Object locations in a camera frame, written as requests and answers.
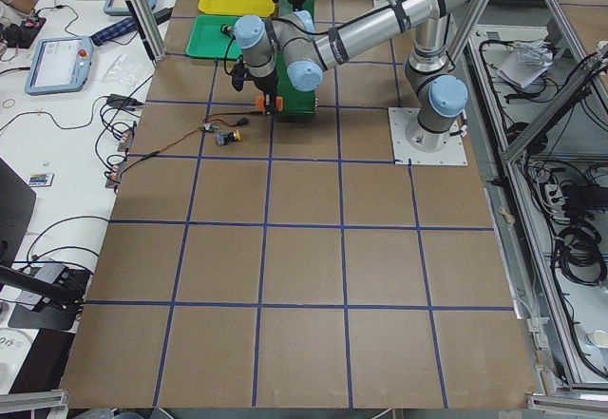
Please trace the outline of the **orange cylinder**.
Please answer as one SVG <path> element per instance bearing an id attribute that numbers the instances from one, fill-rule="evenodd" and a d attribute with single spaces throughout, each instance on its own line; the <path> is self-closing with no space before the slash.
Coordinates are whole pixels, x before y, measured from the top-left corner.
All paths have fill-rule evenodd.
<path id="1" fill-rule="evenodd" d="M 284 100 L 282 96 L 268 99 L 265 96 L 256 97 L 256 109 L 265 113 L 278 113 L 283 110 Z"/>

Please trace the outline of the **green push button switch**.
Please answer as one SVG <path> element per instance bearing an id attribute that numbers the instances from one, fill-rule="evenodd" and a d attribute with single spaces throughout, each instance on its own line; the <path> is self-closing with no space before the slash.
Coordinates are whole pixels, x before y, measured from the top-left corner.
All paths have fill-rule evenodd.
<path id="1" fill-rule="evenodd" d="M 227 37 L 229 37 L 229 38 L 234 38 L 234 37 L 235 37 L 235 34 L 234 34 L 234 27 L 233 27 L 233 26 L 230 26 L 230 25 L 222 25 L 222 26 L 220 27 L 220 32 L 221 32 L 223 35 L 225 35 L 225 36 L 227 36 Z"/>

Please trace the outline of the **green conveyor belt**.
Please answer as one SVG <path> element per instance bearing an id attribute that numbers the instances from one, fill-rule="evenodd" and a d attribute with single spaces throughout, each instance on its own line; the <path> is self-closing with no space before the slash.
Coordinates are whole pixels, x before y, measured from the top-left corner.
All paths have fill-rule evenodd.
<path id="1" fill-rule="evenodd" d="M 303 9 L 313 18 L 315 0 L 306 0 Z M 288 0 L 279 0 L 276 14 L 283 16 L 294 11 Z M 277 96 L 283 98 L 283 109 L 280 115 L 283 117 L 312 117 L 316 110 L 316 96 L 314 91 L 300 92 L 294 89 L 287 74 L 287 68 L 282 53 L 276 55 L 276 71 L 278 75 Z"/>

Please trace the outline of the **small circuit board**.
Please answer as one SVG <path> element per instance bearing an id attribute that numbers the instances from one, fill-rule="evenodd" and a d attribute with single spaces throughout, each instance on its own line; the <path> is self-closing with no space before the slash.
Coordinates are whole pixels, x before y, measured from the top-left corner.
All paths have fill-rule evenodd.
<path id="1" fill-rule="evenodd" d="M 216 132 L 220 131 L 220 128 L 216 124 L 207 123 L 207 124 L 203 124 L 201 126 L 201 131 L 205 132 L 205 133 L 216 133 Z"/>

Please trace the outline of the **green tray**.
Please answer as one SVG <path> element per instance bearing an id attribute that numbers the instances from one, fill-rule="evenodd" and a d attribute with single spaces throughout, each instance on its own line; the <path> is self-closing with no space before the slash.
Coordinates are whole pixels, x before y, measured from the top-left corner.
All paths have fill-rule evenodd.
<path id="1" fill-rule="evenodd" d="M 231 36 L 222 31 L 233 27 L 240 16 L 202 14 L 196 17 L 188 39 L 185 54 L 192 58 L 223 59 L 235 61 L 242 53 L 237 42 L 227 51 Z"/>

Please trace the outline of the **black power adapter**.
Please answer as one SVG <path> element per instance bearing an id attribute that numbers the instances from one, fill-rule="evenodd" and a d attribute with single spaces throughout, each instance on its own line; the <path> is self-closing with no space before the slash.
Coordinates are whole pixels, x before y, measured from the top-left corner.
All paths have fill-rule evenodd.
<path id="1" fill-rule="evenodd" d="M 113 108 L 137 109 L 143 107 L 143 103 L 133 97 L 119 94 L 110 94 L 106 99 L 106 104 Z"/>

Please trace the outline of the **folded blue umbrella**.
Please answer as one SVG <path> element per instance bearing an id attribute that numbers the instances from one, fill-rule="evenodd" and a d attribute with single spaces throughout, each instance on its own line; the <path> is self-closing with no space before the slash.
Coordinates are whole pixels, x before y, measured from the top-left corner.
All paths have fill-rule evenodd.
<path id="1" fill-rule="evenodd" d="M 127 17 L 119 22 L 98 30 L 90 36 L 90 40 L 95 46 L 101 46 L 136 30 L 137 24 L 135 20 L 132 17 Z"/>

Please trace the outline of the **near teach pendant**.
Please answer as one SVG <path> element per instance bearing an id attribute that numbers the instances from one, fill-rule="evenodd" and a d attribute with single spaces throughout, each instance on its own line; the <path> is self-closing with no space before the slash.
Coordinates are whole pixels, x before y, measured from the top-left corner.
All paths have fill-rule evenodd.
<path id="1" fill-rule="evenodd" d="M 37 96 L 80 91 L 85 86 L 92 57 L 93 43 L 86 36 L 39 41 L 25 92 Z"/>

